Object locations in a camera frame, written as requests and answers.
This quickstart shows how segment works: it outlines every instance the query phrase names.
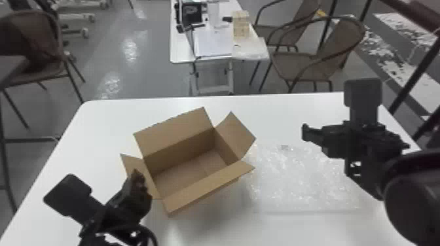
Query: gray floor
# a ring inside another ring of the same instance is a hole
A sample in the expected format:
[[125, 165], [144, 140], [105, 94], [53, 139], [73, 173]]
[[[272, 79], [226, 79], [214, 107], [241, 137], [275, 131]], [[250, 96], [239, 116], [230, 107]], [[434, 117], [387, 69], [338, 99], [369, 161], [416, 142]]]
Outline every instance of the gray floor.
[[[254, 18], [258, 8], [269, 0], [239, 2]], [[71, 22], [73, 27], [86, 26], [90, 29], [87, 40], [66, 37], [70, 41], [67, 49], [77, 57], [77, 65], [87, 80], [86, 84], [80, 85], [86, 100], [189, 96], [189, 67], [169, 62], [170, 2], [134, 0], [134, 4], [135, 11], [132, 11], [126, 1], [114, 0], [109, 10], [87, 10], [96, 13], [96, 23]], [[268, 10], [261, 21], [281, 24], [291, 19], [297, 5], [298, 1], [282, 3]], [[0, 15], [8, 11], [8, 6], [0, 3]], [[320, 33], [321, 26], [318, 24], [308, 29], [299, 42], [301, 51], [314, 52]], [[250, 88], [248, 82], [254, 65], [240, 61], [234, 64], [236, 94], [257, 93], [265, 69], [260, 69]], [[335, 90], [342, 91], [343, 82], [348, 79], [371, 77], [376, 77], [375, 73], [356, 54], [352, 54], [346, 68], [333, 76]], [[216, 80], [208, 77], [206, 81], [205, 84], [212, 84]], [[8, 137], [63, 134], [79, 108], [79, 101], [65, 79], [48, 81], [45, 85], [47, 92], [34, 84], [9, 89], [31, 129], [25, 130], [11, 108], [3, 104]], [[322, 85], [319, 89], [326, 91], [327, 87]], [[285, 84], [275, 72], [271, 73], [263, 93], [286, 91]], [[295, 88], [295, 93], [311, 91], [312, 85], [307, 83]], [[384, 104], [389, 105], [395, 94], [385, 87], [384, 95]], [[417, 120], [417, 117], [413, 117], [405, 107], [397, 116], [403, 119], [401, 123], [409, 132], [419, 124], [413, 122], [412, 119]], [[12, 187], [18, 203], [24, 199], [54, 147], [55, 143], [8, 146]], [[6, 196], [0, 193], [0, 232], [6, 228], [11, 217]]]

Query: cardboard box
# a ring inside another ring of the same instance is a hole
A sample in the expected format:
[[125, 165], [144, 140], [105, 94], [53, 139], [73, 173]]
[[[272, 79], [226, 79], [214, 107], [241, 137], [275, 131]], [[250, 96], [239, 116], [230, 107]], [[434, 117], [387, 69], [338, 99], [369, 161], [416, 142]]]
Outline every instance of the cardboard box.
[[214, 128], [205, 108], [199, 108], [136, 132], [134, 137], [143, 159], [121, 154], [126, 172], [141, 172], [149, 193], [162, 200], [169, 215], [254, 168], [241, 159], [255, 137], [233, 113]]
[[234, 11], [232, 13], [232, 26], [234, 38], [249, 37], [249, 12], [245, 10]]

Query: chair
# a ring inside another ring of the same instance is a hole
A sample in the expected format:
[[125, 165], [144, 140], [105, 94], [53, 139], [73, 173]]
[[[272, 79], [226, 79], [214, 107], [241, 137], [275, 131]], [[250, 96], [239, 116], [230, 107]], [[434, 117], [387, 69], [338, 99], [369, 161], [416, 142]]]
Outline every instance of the chair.
[[[266, 25], [258, 24], [260, 15], [264, 9], [266, 9], [269, 6], [275, 5], [277, 3], [281, 3], [282, 1], [285, 0], [273, 1], [261, 7], [261, 9], [257, 14], [257, 19], [255, 20], [255, 24], [253, 25], [253, 28], [257, 33], [257, 35], [265, 38], [267, 46], [277, 46], [280, 37], [283, 35], [283, 33], [286, 30], [288, 30], [290, 27], [294, 26], [295, 24], [298, 25], [301, 22], [311, 21], [311, 19], [313, 19], [313, 17], [315, 16], [316, 11], [318, 11], [320, 8], [319, 0], [304, 0], [301, 3], [301, 6], [299, 7], [297, 13], [295, 14], [291, 22], [285, 23], [281, 26], [266, 26]], [[290, 48], [293, 47], [298, 52], [299, 49], [296, 43], [301, 38], [305, 30], [306, 30], [306, 26], [303, 26], [301, 28], [295, 29], [292, 32], [289, 32], [285, 36], [285, 38], [282, 39], [280, 46], [286, 47], [287, 51], [290, 51]], [[255, 78], [255, 75], [257, 74], [257, 70], [260, 65], [261, 65], [261, 61], [258, 61], [257, 65], [255, 66], [255, 69], [253, 70], [249, 85], [252, 85], [253, 79]]]
[[[306, 27], [315, 22], [327, 20], [339, 20], [339, 22], [316, 54], [278, 51], [282, 44], [282, 39], [286, 37], [290, 31]], [[351, 51], [362, 41], [364, 34], [365, 28], [361, 22], [354, 18], [343, 16], [317, 18], [292, 27], [285, 31], [280, 37], [259, 91], [261, 92], [261, 89], [263, 89], [267, 75], [273, 65], [278, 75], [284, 79], [287, 84], [289, 93], [292, 92], [299, 81], [313, 82], [314, 92], [318, 90], [316, 86], [317, 82], [327, 82], [329, 84], [329, 91], [332, 92], [333, 84], [329, 78], [339, 69], [340, 65], [345, 62]]]
[[22, 73], [21, 75], [14, 77], [9, 87], [31, 83], [39, 83], [39, 85], [42, 86], [41, 81], [69, 77], [79, 101], [84, 103], [71, 74], [69, 64], [78, 74], [80, 79], [83, 82], [86, 81], [75, 64], [64, 54], [61, 28], [54, 17], [40, 10], [23, 10], [12, 12], [9, 15], [0, 18], [0, 22], [12, 22], [27, 40], [39, 47], [41, 52], [58, 58], [46, 64], [39, 72]]

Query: black object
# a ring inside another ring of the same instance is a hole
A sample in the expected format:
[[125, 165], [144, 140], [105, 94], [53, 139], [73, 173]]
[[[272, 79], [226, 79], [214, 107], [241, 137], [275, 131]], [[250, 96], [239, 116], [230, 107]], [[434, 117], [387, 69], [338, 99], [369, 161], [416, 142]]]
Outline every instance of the black object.
[[[202, 3], [183, 2], [182, 4], [182, 24], [186, 27], [190, 24], [203, 22], [202, 19]], [[180, 24], [180, 8], [179, 2], [174, 4], [175, 21]]]
[[90, 196], [91, 193], [87, 184], [69, 174], [43, 200], [61, 215], [82, 225], [79, 245], [119, 245], [106, 242], [105, 233], [128, 245], [147, 246], [149, 239], [158, 245], [152, 231], [139, 224], [150, 211], [152, 200], [141, 173], [135, 170], [105, 205]]
[[196, 29], [198, 27], [204, 27], [204, 26], [206, 26], [206, 24], [193, 24], [193, 25], [189, 25], [185, 29], [183, 29], [182, 25], [177, 25], [175, 28], [177, 29], [177, 31], [179, 33], [184, 33], [190, 29], [194, 31], [194, 29]]
[[400, 136], [377, 122], [379, 80], [347, 81], [345, 105], [350, 120], [320, 130], [302, 126], [302, 139], [345, 161], [344, 172], [362, 189], [383, 200], [395, 229], [423, 246], [440, 245], [440, 150], [402, 155]]
[[224, 16], [222, 18], [222, 21], [232, 23], [232, 17], [231, 16]]

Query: white folding table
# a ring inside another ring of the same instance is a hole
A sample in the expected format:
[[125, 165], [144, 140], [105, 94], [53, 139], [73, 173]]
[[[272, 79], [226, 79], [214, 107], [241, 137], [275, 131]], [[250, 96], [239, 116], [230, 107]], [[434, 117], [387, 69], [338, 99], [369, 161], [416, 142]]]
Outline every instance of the white folding table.
[[[308, 146], [317, 152], [319, 147], [301, 140], [302, 124], [340, 124], [349, 114], [342, 93], [89, 101], [66, 129], [0, 246], [77, 245], [80, 225], [45, 205], [43, 196], [72, 173], [92, 187], [97, 200], [106, 202], [126, 178], [119, 154], [141, 157], [132, 134], [198, 107], [206, 108], [215, 125], [232, 111], [257, 141]], [[383, 106], [378, 112], [380, 122], [411, 145], [407, 152], [419, 149]], [[383, 204], [360, 188], [356, 193], [365, 196], [365, 204], [358, 210], [256, 213], [246, 209], [244, 182], [241, 178], [172, 218], [160, 201], [153, 201], [142, 223], [167, 246], [412, 245], [394, 230]]]
[[[189, 44], [189, 41], [187, 39], [187, 36], [185, 33], [179, 33], [177, 31], [177, 22], [176, 22], [176, 15], [174, 10], [174, 4], [175, 0], [170, 1], [171, 5], [171, 14], [170, 14], [170, 61], [174, 64], [189, 64], [192, 79], [191, 79], [191, 90], [192, 95], [197, 96], [200, 94], [207, 94], [212, 92], [234, 92], [234, 76], [233, 76], [233, 68], [232, 68], [232, 47], [230, 47], [231, 54], [225, 54], [222, 51], [219, 50], [218, 55], [214, 56], [208, 56], [208, 57], [199, 57], [196, 58], [194, 56], [194, 52], [191, 48], [191, 45]], [[237, 2], [237, 0], [224, 0], [219, 2], [219, 16], [220, 18], [224, 16], [232, 16], [232, 13], [234, 11], [243, 10], [240, 6], [240, 4]], [[194, 30], [194, 39], [202, 38], [204, 40], [207, 40], [206, 36], [208, 34], [208, 37], [211, 37], [212, 43], [215, 44], [218, 39], [225, 39], [225, 40], [231, 40], [232, 39], [232, 23], [228, 24], [227, 22], [223, 22], [223, 25], [225, 27], [221, 27], [221, 29], [218, 32], [221, 32], [224, 34], [224, 37], [219, 34], [214, 34], [214, 28], [211, 26], [210, 22], [203, 22], [206, 26], [204, 27], [198, 27]], [[252, 28], [251, 25], [249, 25], [250, 29], [250, 37], [251, 38], [257, 38], [257, 34], [255, 30]], [[261, 47], [259, 50], [267, 50], [266, 44], [261, 43], [259, 44]], [[218, 64], [218, 63], [225, 63], [225, 71], [227, 72], [227, 80], [228, 85], [226, 86], [214, 86], [209, 88], [199, 88], [198, 86], [198, 76], [197, 73], [199, 72], [199, 69], [197, 68], [197, 65], [201, 64]]]

